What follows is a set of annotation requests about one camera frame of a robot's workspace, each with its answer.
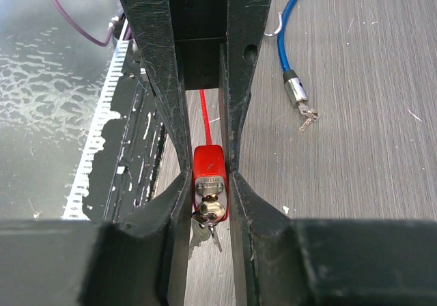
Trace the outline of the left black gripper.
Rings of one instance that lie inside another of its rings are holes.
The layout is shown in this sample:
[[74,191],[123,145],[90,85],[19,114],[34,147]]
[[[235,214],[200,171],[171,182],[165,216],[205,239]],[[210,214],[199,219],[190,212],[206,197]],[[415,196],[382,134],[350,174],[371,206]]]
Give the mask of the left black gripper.
[[192,152],[178,66],[186,90],[214,89],[221,63],[222,145],[227,171],[237,171],[271,1],[120,0],[181,171],[191,170]]

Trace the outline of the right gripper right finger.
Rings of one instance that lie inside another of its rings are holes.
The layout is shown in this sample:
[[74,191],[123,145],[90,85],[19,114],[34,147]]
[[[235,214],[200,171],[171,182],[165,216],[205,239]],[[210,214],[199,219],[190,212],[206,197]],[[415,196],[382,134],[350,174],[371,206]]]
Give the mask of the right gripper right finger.
[[229,192],[237,305],[306,305],[307,276],[291,219],[238,172]]

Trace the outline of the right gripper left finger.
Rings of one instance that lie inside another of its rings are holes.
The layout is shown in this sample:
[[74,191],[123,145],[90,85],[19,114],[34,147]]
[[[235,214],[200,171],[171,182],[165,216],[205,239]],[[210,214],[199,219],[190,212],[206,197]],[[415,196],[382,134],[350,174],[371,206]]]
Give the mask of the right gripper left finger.
[[183,305],[190,213],[191,174],[182,172],[117,226],[113,305]]

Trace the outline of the silver keys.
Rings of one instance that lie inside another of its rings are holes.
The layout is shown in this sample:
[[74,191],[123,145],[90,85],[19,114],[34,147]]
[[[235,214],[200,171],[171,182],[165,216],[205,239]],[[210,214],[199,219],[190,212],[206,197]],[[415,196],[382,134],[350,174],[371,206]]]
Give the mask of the silver keys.
[[193,235],[188,248],[189,259],[191,259],[195,247],[200,247],[203,242],[210,238],[219,252],[221,253],[223,251],[216,232],[216,226],[221,222],[224,216],[225,208],[218,202],[217,195],[209,194],[202,198],[202,202],[191,215]]

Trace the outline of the red cable padlock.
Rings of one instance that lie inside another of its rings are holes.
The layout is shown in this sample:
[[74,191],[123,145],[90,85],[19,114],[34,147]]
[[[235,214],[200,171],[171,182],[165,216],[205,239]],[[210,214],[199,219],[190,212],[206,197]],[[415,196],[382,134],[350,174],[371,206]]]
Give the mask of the red cable padlock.
[[193,218],[200,224],[216,225],[229,215],[228,179],[220,145],[212,142],[204,91],[199,91],[205,131],[205,143],[193,156]]

